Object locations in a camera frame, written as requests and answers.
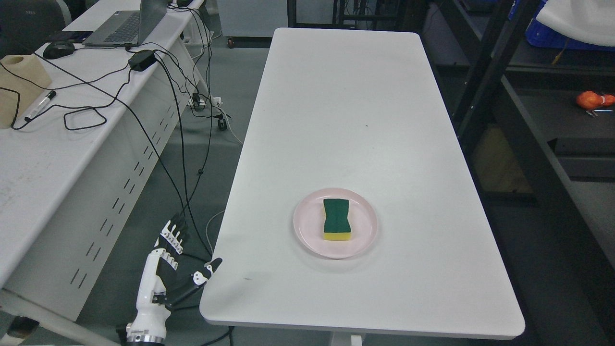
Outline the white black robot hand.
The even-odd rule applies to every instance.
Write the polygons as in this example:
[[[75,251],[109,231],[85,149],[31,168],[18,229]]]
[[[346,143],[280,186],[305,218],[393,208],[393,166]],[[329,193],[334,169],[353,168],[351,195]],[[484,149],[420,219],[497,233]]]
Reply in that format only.
[[[187,239],[186,230],[184,217],[175,214],[158,234],[144,265],[136,298],[137,316],[126,326],[127,337],[149,334],[165,340],[166,321],[176,305],[197,293],[221,265],[221,258],[206,261],[203,269],[195,271],[176,289],[171,289],[176,283],[179,258]]]

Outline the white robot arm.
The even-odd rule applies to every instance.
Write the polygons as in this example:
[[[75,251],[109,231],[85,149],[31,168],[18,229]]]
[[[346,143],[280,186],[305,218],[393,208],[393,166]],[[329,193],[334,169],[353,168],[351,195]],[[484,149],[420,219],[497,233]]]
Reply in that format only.
[[[129,335],[126,346],[164,346],[163,337],[149,334]]]

